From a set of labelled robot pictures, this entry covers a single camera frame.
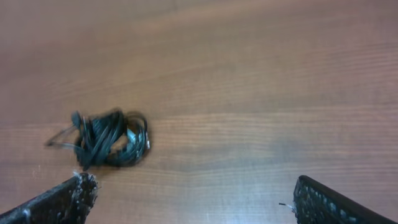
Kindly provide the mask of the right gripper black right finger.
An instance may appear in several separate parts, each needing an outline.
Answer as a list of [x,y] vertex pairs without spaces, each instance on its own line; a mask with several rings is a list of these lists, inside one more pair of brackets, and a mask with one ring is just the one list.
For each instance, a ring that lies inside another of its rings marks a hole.
[[397,224],[306,175],[295,185],[294,212],[298,224]]

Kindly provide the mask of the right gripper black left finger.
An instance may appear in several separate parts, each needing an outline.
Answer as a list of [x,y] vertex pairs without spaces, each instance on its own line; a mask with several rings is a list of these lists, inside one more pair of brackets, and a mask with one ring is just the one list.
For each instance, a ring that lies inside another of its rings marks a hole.
[[98,182],[86,172],[1,214],[1,224],[84,224],[98,195]]

